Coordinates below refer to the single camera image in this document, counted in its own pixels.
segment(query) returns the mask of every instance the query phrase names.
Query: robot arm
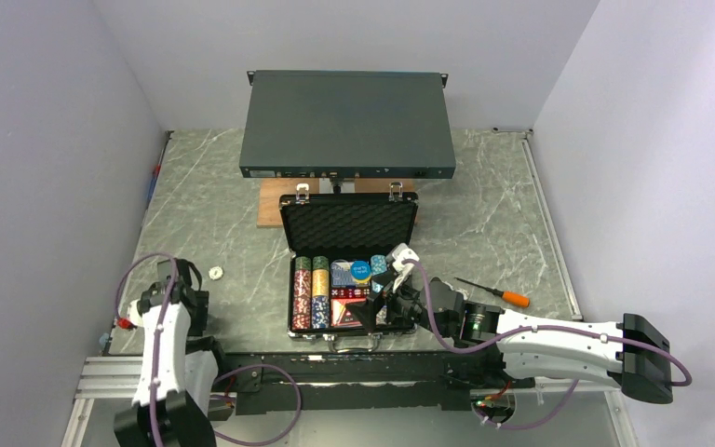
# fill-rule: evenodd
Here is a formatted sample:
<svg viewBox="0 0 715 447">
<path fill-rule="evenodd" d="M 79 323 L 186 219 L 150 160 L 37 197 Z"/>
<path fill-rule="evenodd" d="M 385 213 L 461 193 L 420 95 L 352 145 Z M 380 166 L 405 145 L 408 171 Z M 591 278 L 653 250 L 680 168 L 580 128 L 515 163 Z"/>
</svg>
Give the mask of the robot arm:
<svg viewBox="0 0 715 447">
<path fill-rule="evenodd" d="M 114 433 L 119 445 L 155 445 L 150 429 L 152 365 L 158 364 L 156 408 L 161 436 L 167 446 L 215 446 L 212 423 L 207 418 L 212 384 L 223 371 L 223 352 L 212 337 L 188 341 L 200 335 L 207 323 L 209 293 L 194 291 L 188 269 L 200 276 L 193 264 L 175 260 L 182 272 L 172 289 L 170 304 L 159 321 L 163 290 L 170 278 L 169 261 L 157 265 L 158 281 L 142 294 L 137 308 L 144 327 L 141 378 L 129 410 L 118 413 Z M 155 328 L 162 323 L 158 352 L 154 352 Z"/>
<path fill-rule="evenodd" d="M 557 325 L 601 334 L 599 339 L 560 331 L 521 332 L 503 338 L 492 348 L 502 356 L 503 372 L 515 379 L 557 377 L 589 380 L 619 387 L 635 399 L 671 403 L 669 361 L 653 352 L 608 340 L 609 337 L 643 342 L 669 352 L 669 341 L 645 318 L 625 314 L 623 321 L 584 323 L 531 317 L 494 305 L 466 299 L 466 292 L 433 278 L 429 284 L 434 321 L 430 321 L 422 292 L 406 284 L 417 254 L 406 244 L 387 257 L 392 268 L 373 280 L 383 286 L 359 304 L 347 305 L 369 332 L 376 329 L 376 314 L 387 306 L 387 322 L 412 321 L 443 337 L 455 347 L 470 347 L 521 327 Z"/>
</svg>

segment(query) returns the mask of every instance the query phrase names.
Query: gray marble surface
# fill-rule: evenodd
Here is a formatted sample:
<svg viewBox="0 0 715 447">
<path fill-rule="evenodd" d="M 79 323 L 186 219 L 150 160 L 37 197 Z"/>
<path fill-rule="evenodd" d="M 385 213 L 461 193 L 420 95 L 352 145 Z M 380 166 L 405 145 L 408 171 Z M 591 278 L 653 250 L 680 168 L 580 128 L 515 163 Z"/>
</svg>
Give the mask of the gray marble surface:
<svg viewBox="0 0 715 447">
<path fill-rule="evenodd" d="M 193 261 L 210 293 L 209 327 L 227 352 L 327 351 L 321 340 L 287 335 L 290 253 L 282 229 L 256 227 L 259 180 L 243 179 L 238 160 L 242 129 L 176 131 L 155 196 L 144 218 L 136 257 L 167 251 Z M 454 276 L 517 291 L 531 299 L 522 312 L 569 319 L 572 312 L 521 145 L 523 134 L 452 131 L 452 180 L 416 181 L 418 224 L 411 247 L 430 276 Z M 139 266 L 123 309 L 155 280 L 155 263 Z M 418 277 L 413 284 L 420 285 Z M 506 305 L 466 287 L 470 299 Z M 364 337 L 344 342 L 365 345 Z M 387 338 L 382 350 L 437 350 L 431 333 Z M 142 352 L 142 332 L 115 330 L 110 352 Z"/>
</svg>

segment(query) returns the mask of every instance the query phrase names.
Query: open briefcase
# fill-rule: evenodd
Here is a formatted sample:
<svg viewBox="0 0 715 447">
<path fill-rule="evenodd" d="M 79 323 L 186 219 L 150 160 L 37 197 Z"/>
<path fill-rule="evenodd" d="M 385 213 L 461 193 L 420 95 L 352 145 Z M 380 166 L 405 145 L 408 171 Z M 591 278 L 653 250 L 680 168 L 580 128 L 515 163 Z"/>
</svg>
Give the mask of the open briefcase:
<svg viewBox="0 0 715 447">
<path fill-rule="evenodd" d="M 410 244 L 418 195 L 391 183 L 385 193 L 314 194 L 307 184 L 296 195 L 281 196 L 279 208 L 292 253 L 289 287 L 289 337 L 330 342 L 342 336 L 369 335 L 373 350 L 385 334 L 414 332 L 414 324 L 377 315 L 368 334 L 345 309 L 365 300 L 377 287 L 371 275 L 387 268 L 385 256 L 399 243 Z"/>
</svg>

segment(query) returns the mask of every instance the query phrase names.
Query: poker chip stack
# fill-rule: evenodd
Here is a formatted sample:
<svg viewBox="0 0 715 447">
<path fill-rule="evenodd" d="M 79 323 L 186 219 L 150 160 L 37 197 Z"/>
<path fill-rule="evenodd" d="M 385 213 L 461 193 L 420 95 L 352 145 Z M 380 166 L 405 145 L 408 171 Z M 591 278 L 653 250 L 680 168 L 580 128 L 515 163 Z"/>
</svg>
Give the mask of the poker chip stack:
<svg viewBox="0 0 715 447">
<path fill-rule="evenodd" d="M 299 256 L 294 260 L 294 302 L 291 328 L 311 327 L 311 259 Z"/>
<path fill-rule="evenodd" d="M 377 276 L 381 273 L 387 271 L 387 260 L 382 254 L 375 254 L 371 257 L 371 276 Z M 376 282 L 371 282 L 371 289 L 375 293 L 382 291 L 383 286 L 377 284 Z M 377 312 L 377 324 L 385 324 L 385 319 L 387 318 L 387 306 L 383 306 L 379 312 Z"/>
<path fill-rule="evenodd" d="M 371 257 L 371 275 L 373 277 L 384 273 L 387 271 L 387 261 L 382 254 L 375 254 Z M 375 293 L 379 293 L 382 290 L 382 286 L 376 282 L 371 282 L 371 288 Z"/>
<path fill-rule="evenodd" d="M 328 272 L 328 258 L 317 256 L 314 258 L 314 288 L 311 298 L 311 327 L 325 329 L 330 326 L 330 273 Z"/>
</svg>

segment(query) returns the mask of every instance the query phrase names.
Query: red poker chip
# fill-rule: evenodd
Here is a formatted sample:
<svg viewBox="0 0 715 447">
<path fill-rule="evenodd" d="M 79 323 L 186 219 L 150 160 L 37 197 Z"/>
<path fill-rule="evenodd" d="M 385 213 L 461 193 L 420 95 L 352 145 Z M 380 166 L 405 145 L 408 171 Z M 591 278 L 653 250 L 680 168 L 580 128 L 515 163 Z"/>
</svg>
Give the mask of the red poker chip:
<svg viewBox="0 0 715 447">
<path fill-rule="evenodd" d="M 292 304 L 294 309 L 294 315 L 310 314 L 311 313 L 311 299 L 310 298 L 295 298 Z"/>
</svg>

